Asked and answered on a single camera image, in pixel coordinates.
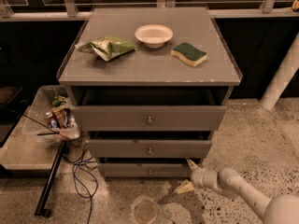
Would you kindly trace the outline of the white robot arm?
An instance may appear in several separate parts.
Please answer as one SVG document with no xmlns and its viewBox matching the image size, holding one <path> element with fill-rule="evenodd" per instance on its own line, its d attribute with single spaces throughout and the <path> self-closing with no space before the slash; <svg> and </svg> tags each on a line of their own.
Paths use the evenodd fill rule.
<svg viewBox="0 0 299 224">
<path fill-rule="evenodd" d="M 192 170 L 191 180 L 181 183 L 175 189 L 176 194 L 195 188 L 211 189 L 226 198 L 240 197 L 263 224 L 299 224 L 298 196 L 281 194 L 270 199 L 232 168 L 225 167 L 216 172 L 199 167 L 190 159 L 187 163 Z"/>
</svg>

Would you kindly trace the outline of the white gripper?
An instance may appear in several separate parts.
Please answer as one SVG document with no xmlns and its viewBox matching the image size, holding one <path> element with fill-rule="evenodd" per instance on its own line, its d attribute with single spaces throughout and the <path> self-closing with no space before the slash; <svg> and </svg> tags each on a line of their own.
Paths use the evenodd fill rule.
<svg viewBox="0 0 299 224">
<path fill-rule="evenodd" d="M 189 167 L 192 169 L 191 181 L 183 181 L 174 192 L 176 194 L 182 194 L 194 190 L 194 186 L 203 189 L 217 189 L 218 188 L 218 174 L 215 171 L 209 171 L 206 168 L 200 168 L 198 165 L 187 159 Z"/>
</svg>

